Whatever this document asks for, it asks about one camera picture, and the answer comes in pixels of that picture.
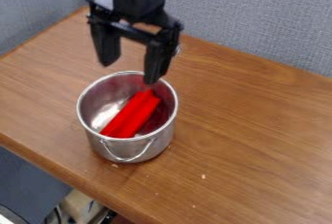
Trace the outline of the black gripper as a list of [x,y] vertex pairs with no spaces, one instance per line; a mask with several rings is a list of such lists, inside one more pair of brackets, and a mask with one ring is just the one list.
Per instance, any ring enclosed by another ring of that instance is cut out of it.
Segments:
[[100,64],[120,56],[120,38],[146,44],[144,84],[166,75],[179,51],[181,22],[165,11],[166,0],[86,0],[88,23]]

